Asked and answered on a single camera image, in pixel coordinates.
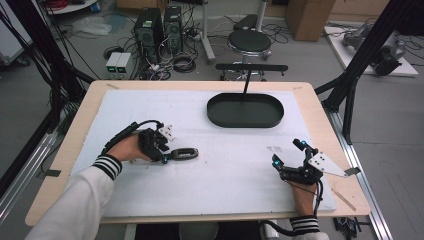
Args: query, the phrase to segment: black oval tray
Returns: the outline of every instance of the black oval tray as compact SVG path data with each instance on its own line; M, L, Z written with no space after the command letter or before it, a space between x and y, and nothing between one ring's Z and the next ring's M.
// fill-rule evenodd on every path
M226 128L271 128L284 116L284 107L273 96L257 93L220 93L208 101L209 120Z

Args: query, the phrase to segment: computer tower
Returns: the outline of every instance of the computer tower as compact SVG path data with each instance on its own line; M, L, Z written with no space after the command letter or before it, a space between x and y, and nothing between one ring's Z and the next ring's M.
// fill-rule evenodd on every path
M144 56L151 63L160 63L160 45L164 41L160 9L142 8L134 25L134 34L145 52Z
M183 51L183 29L181 19L181 7L168 6L165 8L163 17L165 39L168 53L179 53Z

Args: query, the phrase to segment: black wristband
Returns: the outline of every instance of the black wristband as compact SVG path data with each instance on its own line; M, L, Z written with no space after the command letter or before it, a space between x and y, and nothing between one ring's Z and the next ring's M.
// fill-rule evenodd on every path
M122 163L109 154L102 154L98 156L93 166L101 169L112 180L115 180L122 171Z
M317 217L314 215L290 218L290 223L296 236L320 232Z

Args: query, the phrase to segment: cardboard box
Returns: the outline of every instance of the cardboard box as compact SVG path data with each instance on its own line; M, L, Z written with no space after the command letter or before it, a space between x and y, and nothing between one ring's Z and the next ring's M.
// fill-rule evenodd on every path
M286 5L274 4L272 0L268 0L265 8L266 17L284 17Z
M318 41L336 0L291 0L285 20L294 40Z
M164 11L168 0L116 0L118 8L123 9L142 9L145 7L149 8L160 8L161 12Z

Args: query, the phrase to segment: black stool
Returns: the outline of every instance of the black stool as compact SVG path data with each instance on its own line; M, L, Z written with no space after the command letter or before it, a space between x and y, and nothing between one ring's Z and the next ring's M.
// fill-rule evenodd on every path
M227 41L228 47L241 55L243 55L243 59L241 62L235 62L247 64L248 57L262 57L264 60L267 59L267 57L270 55L270 47L271 47L271 40L263 33L253 31L253 30L236 30L228 36ZM240 76L238 79L246 79L246 73L244 71L240 72ZM262 78L263 73L252 73L252 74L259 74L260 81L264 81Z

